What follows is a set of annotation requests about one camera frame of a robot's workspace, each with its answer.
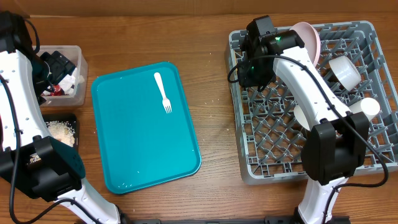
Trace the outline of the white tissue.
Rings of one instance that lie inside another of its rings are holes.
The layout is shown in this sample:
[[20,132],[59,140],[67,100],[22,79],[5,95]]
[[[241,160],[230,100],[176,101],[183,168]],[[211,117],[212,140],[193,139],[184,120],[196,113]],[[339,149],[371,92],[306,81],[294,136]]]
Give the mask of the white tissue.
[[[65,75],[58,85],[64,90],[64,95],[72,95],[73,92],[77,90],[77,86],[84,81],[84,77],[78,74],[77,69],[74,69],[73,73],[71,75]],[[50,93],[49,91],[44,91],[41,95],[50,96]]]

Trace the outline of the red snack wrapper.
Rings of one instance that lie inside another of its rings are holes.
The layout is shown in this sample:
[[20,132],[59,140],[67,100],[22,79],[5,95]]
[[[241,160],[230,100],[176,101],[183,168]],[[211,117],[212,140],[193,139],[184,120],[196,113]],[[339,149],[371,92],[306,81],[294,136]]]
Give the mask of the red snack wrapper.
[[50,93],[50,96],[62,96],[65,92],[60,85],[54,85],[53,91]]

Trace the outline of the white paper bowl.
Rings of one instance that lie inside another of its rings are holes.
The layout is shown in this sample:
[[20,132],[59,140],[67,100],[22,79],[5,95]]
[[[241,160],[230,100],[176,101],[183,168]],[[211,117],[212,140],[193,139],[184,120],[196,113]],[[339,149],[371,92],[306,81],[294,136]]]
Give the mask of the white paper bowl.
[[300,105],[296,105],[294,108],[294,116],[295,119],[297,120],[297,122],[303,127],[305,128],[307,131],[310,130],[310,127],[308,125],[308,121],[300,107]]

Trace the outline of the pink round plate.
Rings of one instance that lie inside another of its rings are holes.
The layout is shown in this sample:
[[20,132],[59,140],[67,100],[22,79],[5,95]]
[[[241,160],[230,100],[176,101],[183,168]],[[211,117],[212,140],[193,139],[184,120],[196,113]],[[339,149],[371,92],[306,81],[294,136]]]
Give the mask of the pink round plate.
[[318,32],[315,28],[307,22],[298,22],[293,25],[290,30],[296,31],[299,37],[303,40],[308,55],[316,67],[320,58],[321,42]]

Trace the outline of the grey melamine bowl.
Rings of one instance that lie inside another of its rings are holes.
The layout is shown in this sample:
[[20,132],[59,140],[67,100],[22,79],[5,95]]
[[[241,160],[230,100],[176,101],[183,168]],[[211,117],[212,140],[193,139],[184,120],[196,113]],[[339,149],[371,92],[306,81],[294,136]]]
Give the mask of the grey melamine bowl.
[[329,61],[330,68],[343,87],[351,91],[361,81],[361,75],[347,56],[340,56]]

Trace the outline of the white paper cup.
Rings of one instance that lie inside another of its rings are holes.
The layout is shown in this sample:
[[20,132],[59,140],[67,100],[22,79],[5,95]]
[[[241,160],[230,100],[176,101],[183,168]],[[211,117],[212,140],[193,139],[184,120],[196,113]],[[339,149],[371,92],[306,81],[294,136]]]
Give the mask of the white paper cup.
[[369,121],[377,116],[381,110],[380,104],[373,98],[364,98],[349,106],[352,113],[363,112]]

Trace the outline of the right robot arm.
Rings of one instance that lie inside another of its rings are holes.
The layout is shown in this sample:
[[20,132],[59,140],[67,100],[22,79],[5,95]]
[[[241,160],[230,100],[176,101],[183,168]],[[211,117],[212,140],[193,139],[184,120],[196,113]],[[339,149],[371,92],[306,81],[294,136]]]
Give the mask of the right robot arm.
[[329,89],[313,65],[304,36],[295,30],[248,30],[238,63],[239,84],[264,88],[279,77],[292,93],[307,120],[310,135],[301,151],[308,175],[305,195],[286,223],[348,223],[334,218],[331,209],[342,187],[363,165],[369,120],[353,112]]

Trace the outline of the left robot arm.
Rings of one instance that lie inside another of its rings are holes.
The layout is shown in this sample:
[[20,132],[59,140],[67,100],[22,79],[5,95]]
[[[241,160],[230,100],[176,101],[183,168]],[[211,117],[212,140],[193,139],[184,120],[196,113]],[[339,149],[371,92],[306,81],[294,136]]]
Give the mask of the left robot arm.
[[10,11],[1,13],[1,177],[15,192],[62,205],[86,223],[128,223],[121,209],[105,200],[86,179],[77,150],[55,139],[40,111],[42,93],[52,91],[75,64],[59,52],[39,54],[33,23]]

